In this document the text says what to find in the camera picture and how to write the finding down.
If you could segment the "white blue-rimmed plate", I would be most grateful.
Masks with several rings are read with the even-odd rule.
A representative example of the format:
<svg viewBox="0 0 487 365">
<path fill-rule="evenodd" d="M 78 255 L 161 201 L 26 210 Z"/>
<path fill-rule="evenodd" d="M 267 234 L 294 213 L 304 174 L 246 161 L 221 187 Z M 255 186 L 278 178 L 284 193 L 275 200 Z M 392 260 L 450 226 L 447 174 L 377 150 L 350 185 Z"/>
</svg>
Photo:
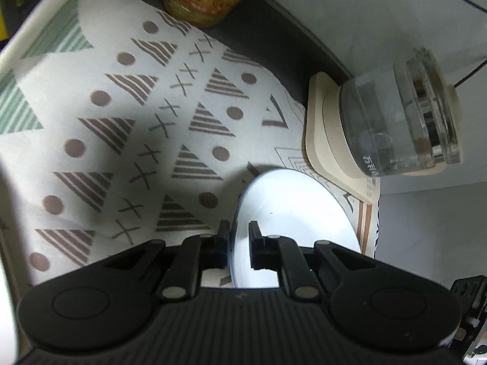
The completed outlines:
<svg viewBox="0 0 487 365">
<path fill-rule="evenodd" d="M 274 169 L 246 187 L 235 210 L 229 270 L 236 288 L 278 286 L 276 272 L 251 266 L 248 224 L 252 221 L 258 223 L 263 236 L 290 237 L 303 247 L 326 240 L 360 251 L 347 214 L 324 185 L 302 172 Z"/>
</svg>

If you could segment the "cream kettle base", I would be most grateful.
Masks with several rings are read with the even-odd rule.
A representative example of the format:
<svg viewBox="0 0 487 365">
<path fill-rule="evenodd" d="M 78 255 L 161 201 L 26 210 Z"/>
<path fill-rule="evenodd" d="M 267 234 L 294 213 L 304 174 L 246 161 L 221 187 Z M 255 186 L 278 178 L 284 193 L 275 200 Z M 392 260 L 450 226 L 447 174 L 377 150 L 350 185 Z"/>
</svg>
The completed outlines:
<svg viewBox="0 0 487 365">
<path fill-rule="evenodd" d="M 366 176 L 352 157 L 342 128 L 341 87 L 326 73 L 310 79 L 305 121 L 305 152 L 313 169 L 364 203 L 376 203 L 380 180 Z"/>
</svg>

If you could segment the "patterned table mat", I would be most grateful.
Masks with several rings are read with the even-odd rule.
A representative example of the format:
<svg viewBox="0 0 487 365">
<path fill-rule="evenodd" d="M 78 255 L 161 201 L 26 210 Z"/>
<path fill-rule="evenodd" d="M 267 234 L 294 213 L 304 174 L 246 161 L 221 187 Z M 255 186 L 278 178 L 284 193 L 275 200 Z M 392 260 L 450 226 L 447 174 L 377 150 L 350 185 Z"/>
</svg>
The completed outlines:
<svg viewBox="0 0 487 365">
<path fill-rule="evenodd" d="M 141 0 L 41 0 L 1 54 L 1 232 L 23 289 L 213 233 L 244 187 L 314 174 L 274 74 Z"/>
</svg>

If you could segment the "glass electric kettle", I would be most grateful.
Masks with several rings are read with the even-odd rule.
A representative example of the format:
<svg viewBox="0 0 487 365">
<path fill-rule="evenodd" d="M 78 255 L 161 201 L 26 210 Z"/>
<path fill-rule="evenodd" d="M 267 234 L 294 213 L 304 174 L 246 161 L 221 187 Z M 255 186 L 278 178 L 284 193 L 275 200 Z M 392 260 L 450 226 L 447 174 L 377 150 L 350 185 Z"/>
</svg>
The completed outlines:
<svg viewBox="0 0 487 365">
<path fill-rule="evenodd" d="M 456 89 L 423 47 L 344 83 L 339 113 L 364 176 L 434 175 L 463 160 Z"/>
</svg>

